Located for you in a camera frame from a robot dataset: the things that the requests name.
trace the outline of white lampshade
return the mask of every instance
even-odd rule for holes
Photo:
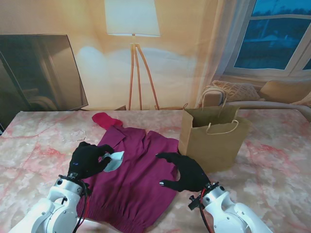
[[[109,35],[160,36],[154,0],[105,0]]]

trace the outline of black cable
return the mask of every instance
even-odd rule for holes
[[[206,226],[207,231],[208,231],[209,233],[211,233],[210,228],[209,228],[209,225],[208,225],[208,223],[207,223],[207,221],[206,221],[206,218],[205,218],[205,215],[204,215],[204,213],[203,213],[203,208],[202,208],[201,205],[200,205],[199,209],[200,209],[200,213],[201,213],[201,217],[202,217],[202,219],[203,219],[204,225]]]
[[[80,216],[80,218],[79,218],[79,221],[77,222],[77,225],[76,225],[76,227],[74,228],[74,230],[73,230],[72,233],[76,233],[76,232],[77,232],[77,230],[78,230],[78,228],[79,228],[79,226],[80,226],[80,222],[81,222],[82,216],[84,215],[84,212],[85,212],[85,210],[86,210],[86,203],[87,203],[87,197],[88,197],[88,195],[87,195],[87,187],[86,187],[86,184],[85,184],[83,181],[81,181],[81,182],[82,182],[82,185],[83,185],[83,192],[85,193],[85,196],[84,196],[84,198],[85,198],[85,200],[84,200],[84,206],[83,206],[83,210],[82,210],[81,216]]]
[[[202,220],[203,220],[203,222],[204,222],[204,225],[206,226],[208,233],[211,233],[211,229],[210,229],[210,227],[209,227],[209,225],[208,225],[208,223],[207,223],[207,221],[206,221],[205,215],[204,215],[204,213],[203,213],[203,207],[202,207],[202,206],[203,206],[203,204],[202,204],[202,198],[203,198],[203,195],[204,195],[205,191],[206,191],[206,190],[203,189],[202,192],[201,192],[199,209],[200,209],[200,213],[201,213],[201,217],[202,217]]]

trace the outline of table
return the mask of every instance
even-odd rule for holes
[[[0,233],[15,226],[58,174],[66,174],[74,149],[97,144],[105,130],[91,117],[98,111],[20,112],[0,137]],[[179,138],[182,111],[106,111],[125,127]],[[233,201],[251,207],[276,233],[311,232],[311,127],[296,110],[239,110],[253,125],[235,165],[209,174]],[[150,233],[206,233],[192,193],[178,193]],[[115,233],[107,224],[84,222],[79,232]]]

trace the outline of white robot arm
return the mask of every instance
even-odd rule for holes
[[[191,210],[201,205],[213,216],[215,233],[272,233],[248,206],[232,202],[229,192],[218,183],[208,184],[202,198],[191,196],[190,200]]]
[[[28,214],[9,233],[72,233],[77,225],[76,207],[83,185],[68,177],[61,177],[46,198],[35,204]],[[63,204],[58,199],[66,200]]]

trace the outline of paper bag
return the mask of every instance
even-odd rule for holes
[[[185,109],[178,149],[205,173],[226,170],[235,161],[251,122],[237,117],[237,106]]]

